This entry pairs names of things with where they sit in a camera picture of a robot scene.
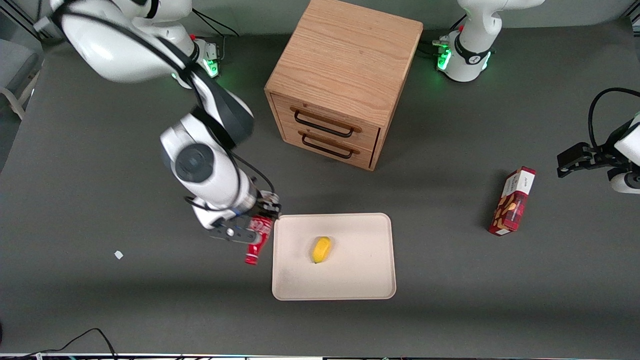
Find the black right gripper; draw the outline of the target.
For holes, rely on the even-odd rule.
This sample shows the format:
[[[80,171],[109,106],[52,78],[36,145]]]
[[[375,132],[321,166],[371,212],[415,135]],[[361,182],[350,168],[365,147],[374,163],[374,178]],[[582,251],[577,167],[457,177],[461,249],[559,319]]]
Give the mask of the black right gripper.
[[[258,214],[265,218],[277,220],[281,216],[282,205],[279,196],[274,192],[260,192],[258,198]],[[252,228],[251,216],[236,216],[231,219],[218,218],[208,230],[213,239],[228,242],[258,245],[262,242],[262,233]]]

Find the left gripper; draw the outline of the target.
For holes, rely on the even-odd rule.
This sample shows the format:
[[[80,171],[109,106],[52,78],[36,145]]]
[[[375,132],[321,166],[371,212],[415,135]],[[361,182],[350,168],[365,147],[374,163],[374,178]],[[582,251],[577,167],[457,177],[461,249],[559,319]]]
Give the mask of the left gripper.
[[[578,142],[558,155],[557,177],[603,167],[638,169],[640,162],[640,115],[620,125],[602,144]]]

